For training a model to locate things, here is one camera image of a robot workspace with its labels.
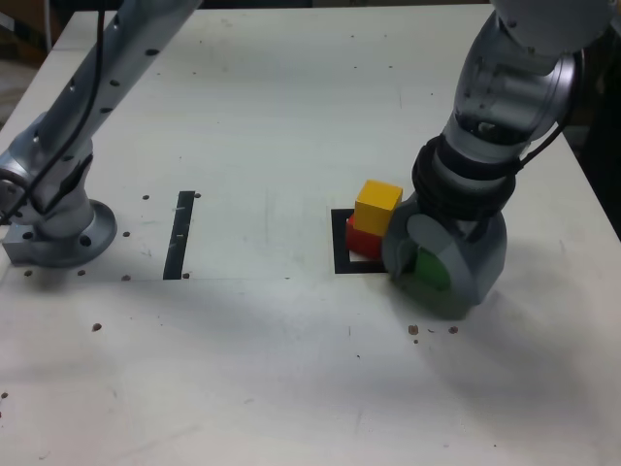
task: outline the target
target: gray robot arm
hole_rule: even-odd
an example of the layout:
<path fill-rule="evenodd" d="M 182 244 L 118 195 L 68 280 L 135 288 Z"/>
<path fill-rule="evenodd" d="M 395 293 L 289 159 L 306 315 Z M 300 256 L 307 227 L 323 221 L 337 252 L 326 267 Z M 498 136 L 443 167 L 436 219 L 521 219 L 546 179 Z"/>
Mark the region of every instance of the gray robot arm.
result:
<path fill-rule="evenodd" d="M 88 119 L 74 143 L 12 217 L 13 225 L 3 242 L 12 262 L 48 267 L 79 265 L 100 254 L 113 240 L 116 224 L 112 211 L 89 201 L 84 191 L 92 160 L 90 138 L 200 3 L 124 2 L 103 35 L 101 81 Z M 12 209 L 77 127 L 93 86 L 95 62 L 93 47 L 49 111 L 0 155 L 2 214 Z"/>
<path fill-rule="evenodd" d="M 507 249 L 501 210 L 528 146 L 575 100 L 581 59 L 614 16 L 607 0 L 493 0 L 466 58 L 454 111 L 419 153 L 414 194 L 397 208 L 382 260 L 394 278 L 430 252 L 452 292 L 480 303 L 500 276 Z"/>

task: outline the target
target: white table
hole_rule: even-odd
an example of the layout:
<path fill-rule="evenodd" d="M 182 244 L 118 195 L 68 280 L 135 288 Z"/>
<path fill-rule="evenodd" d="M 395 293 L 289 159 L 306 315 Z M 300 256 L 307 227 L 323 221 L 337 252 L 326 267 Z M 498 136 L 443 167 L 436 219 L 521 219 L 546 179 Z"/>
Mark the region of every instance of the white table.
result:
<path fill-rule="evenodd" d="M 0 464 L 619 464 L 621 250 L 562 138 L 520 174 L 466 319 L 334 274 L 330 210 L 369 178 L 411 192 L 490 12 L 195 14 L 94 138 L 112 246 L 81 277 L 0 256 Z M 94 26 L 74 16 L 0 148 Z M 191 278 L 163 282 L 182 190 Z"/>

